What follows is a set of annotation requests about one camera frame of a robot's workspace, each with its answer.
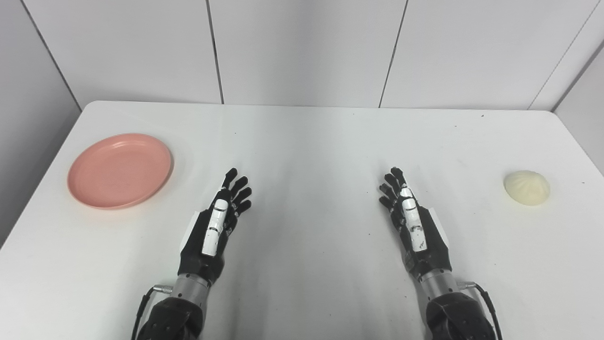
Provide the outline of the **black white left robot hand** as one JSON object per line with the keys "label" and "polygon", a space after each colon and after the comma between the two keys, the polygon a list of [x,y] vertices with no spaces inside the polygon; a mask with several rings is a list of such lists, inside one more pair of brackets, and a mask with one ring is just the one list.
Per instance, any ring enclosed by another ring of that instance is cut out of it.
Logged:
{"label": "black white left robot hand", "polygon": [[248,177],[232,168],[208,209],[200,212],[180,253],[179,275],[196,275],[212,286],[224,269],[224,251],[240,215],[250,209]]}

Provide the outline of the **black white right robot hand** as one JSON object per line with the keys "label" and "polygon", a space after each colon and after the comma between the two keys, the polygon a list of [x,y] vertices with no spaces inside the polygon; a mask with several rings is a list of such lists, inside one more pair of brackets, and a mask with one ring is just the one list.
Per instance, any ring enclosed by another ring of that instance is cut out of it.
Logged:
{"label": "black white right robot hand", "polygon": [[431,271],[451,271],[449,250],[431,211],[417,201],[402,170],[392,167],[379,187],[380,203],[390,215],[403,246],[403,262],[417,281]]}

